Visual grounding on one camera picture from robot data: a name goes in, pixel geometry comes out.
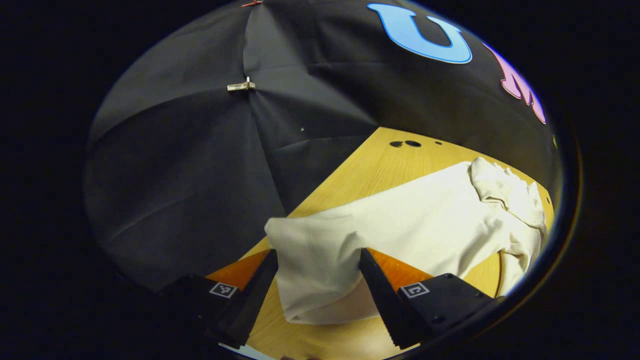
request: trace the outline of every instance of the blue letter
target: blue letter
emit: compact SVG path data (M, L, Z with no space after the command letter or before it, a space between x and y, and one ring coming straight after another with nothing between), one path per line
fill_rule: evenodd
M464 64L471 61L471 50L460 30L442 20L427 16L427 19L438 24L449 38L451 45L436 45L422 37L413 21L415 13L399 6L386 4L369 4L371 10L380 15L387 35L396 44L427 58L447 63Z

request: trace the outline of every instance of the black fabric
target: black fabric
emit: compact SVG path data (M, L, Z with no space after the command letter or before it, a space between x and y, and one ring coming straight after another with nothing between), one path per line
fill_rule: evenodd
M553 119L502 88L497 60L461 26L473 60L456 65L399 47L366 7L413 10L422 35L448 45L426 18L438 15L408 1L245 2L151 48L94 120L86 207L136 281L156 289L237 259L379 126L493 156L557 199ZM246 76L255 90L227 92Z

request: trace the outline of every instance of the pink letter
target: pink letter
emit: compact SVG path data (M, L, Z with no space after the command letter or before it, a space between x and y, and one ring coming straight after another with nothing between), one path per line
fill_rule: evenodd
M483 45L493 53L502 68L502 72L504 73L504 79L501 81L502 87L517 99L522 99L522 95L524 94L524 103L528 106L533 104L533 112L543 124L546 124L547 120L545 119L545 114L542 112L542 105L540 105L536 94L531 91L529 84L524 81L522 76L520 76L503 57L498 55L498 53L485 43L483 43Z

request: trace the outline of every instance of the white towel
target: white towel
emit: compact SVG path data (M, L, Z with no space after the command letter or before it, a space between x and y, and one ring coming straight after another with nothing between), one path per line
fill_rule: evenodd
M305 218L271 218L276 283L287 321L330 324L378 316L358 269L372 247L431 275L464 277L502 250L500 294L526 273L547 236L536 183L484 158Z

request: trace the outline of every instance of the table surface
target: table surface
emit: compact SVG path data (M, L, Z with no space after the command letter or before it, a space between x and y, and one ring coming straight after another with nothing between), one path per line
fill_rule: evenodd
M390 142L413 140L422 146ZM378 128L344 163L314 190L288 217L306 217L320 211L345 205L363 197L402 185L424 175L478 156L490 163L509 167L520 179L534 180L521 171L479 152L405 131ZM549 194L538 184L540 197L551 230L554 210ZM269 248L262 239L246 256ZM490 256L475 266L465 281L495 297L499 289L500 256ZM395 347L380 317L340 325L305 325L286 322L275 281L264 299L247 345L280 359L289 356L304 360L384 359L409 349Z

